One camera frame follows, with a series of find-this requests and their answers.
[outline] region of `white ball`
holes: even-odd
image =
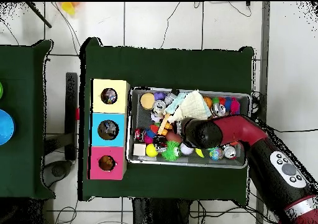
[[[180,150],[181,150],[182,154],[190,155],[193,152],[194,148],[188,148],[184,143],[182,143],[180,145]]]

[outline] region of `stacked boxes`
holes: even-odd
[[[126,170],[125,142],[130,86],[126,81],[91,80],[91,144],[88,179],[121,180]]]

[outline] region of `green tablecloth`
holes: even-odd
[[[0,197],[54,198],[41,182],[43,66],[52,42],[32,47],[0,45],[0,109],[14,119],[13,137],[0,146]]]
[[[90,79],[122,79],[131,86],[200,89],[249,94],[252,83],[253,49],[148,50],[101,47],[88,38],[81,47],[82,109],[79,143],[79,190],[83,198],[157,197],[181,199],[234,199],[246,203],[247,167],[243,169],[194,168],[155,164],[127,165],[121,181],[87,179]]]

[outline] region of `yellow box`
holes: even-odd
[[[117,94],[113,104],[105,104],[101,99],[104,89],[112,88]],[[93,112],[107,114],[126,114],[130,85],[123,80],[93,79]]]

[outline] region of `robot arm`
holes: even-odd
[[[181,136],[188,147],[201,149],[241,141],[250,177],[282,224],[318,224],[318,199],[309,179],[249,118],[232,115],[211,120],[186,119]]]

